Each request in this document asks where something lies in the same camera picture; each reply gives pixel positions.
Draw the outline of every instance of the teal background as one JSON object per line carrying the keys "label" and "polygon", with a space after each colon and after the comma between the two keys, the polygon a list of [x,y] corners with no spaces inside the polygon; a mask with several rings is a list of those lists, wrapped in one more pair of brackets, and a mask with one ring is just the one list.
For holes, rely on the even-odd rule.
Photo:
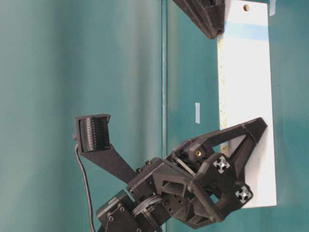
{"label": "teal background", "polygon": [[[165,4],[0,1],[1,232],[89,231],[74,116],[111,114],[111,142],[133,168],[219,128],[216,41]],[[308,9],[305,0],[278,0],[269,18],[278,206],[240,210],[198,231],[309,228]],[[125,185],[83,161],[97,209]],[[171,219],[167,231],[193,230]]]}
{"label": "teal background", "polygon": [[[111,114],[133,168],[161,156],[161,11],[159,0],[0,1],[1,232],[89,231],[74,116]],[[125,185],[83,161],[96,210]]]}
{"label": "teal background", "polygon": [[[219,113],[216,41],[204,38],[172,0],[168,4],[167,148],[171,150],[185,138],[218,129]],[[277,0],[276,14],[269,18],[278,206],[242,209],[198,232],[309,230],[308,9],[306,0]],[[199,125],[194,123],[195,102],[201,103]],[[167,229],[194,231],[175,219]]]}

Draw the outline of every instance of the mounting hole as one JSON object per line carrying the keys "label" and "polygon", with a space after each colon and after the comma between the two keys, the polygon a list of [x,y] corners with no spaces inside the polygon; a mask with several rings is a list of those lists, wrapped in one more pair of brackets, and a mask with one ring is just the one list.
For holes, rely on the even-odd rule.
{"label": "mounting hole", "polygon": [[246,4],[246,5],[243,6],[243,9],[244,9],[244,11],[248,12],[248,11],[250,11],[250,6]]}

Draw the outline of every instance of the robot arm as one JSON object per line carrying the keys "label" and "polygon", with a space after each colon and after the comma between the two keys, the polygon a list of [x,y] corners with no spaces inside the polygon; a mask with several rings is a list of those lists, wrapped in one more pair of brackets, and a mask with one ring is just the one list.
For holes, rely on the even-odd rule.
{"label": "robot arm", "polygon": [[[110,144],[109,120],[76,117],[80,154],[127,183],[129,192],[120,191],[97,211],[100,232],[161,232],[170,217],[198,229],[223,221],[253,197],[244,167],[267,127],[262,118],[186,140],[166,159],[147,161],[136,172]],[[230,157],[214,151],[242,135]]]}

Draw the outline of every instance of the white board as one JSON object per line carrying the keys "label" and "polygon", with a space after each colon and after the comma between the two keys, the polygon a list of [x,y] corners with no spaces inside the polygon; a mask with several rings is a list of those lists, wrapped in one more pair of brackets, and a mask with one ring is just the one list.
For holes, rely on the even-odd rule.
{"label": "white board", "polygon": [[[254,197],[245,208],[277,205],[267,4],[226,0],[218,70],[221,129],[257,117],[268,125],[246,165]],[[239,142],[222,145],[222,152],[230,155]]]}

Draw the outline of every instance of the black bracket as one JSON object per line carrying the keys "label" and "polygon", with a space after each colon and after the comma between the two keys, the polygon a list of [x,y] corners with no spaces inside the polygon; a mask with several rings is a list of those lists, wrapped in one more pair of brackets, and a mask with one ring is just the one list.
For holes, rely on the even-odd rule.
{"label": "black bracket", "polygon": [[75,118],[77,143],[82,156],[128,183],[137,174],[110,144],[108,123],[110,115]]}
{"label": "black bracket", "polygon": [[209,38],[224,32],[225,0],[173,0]]}

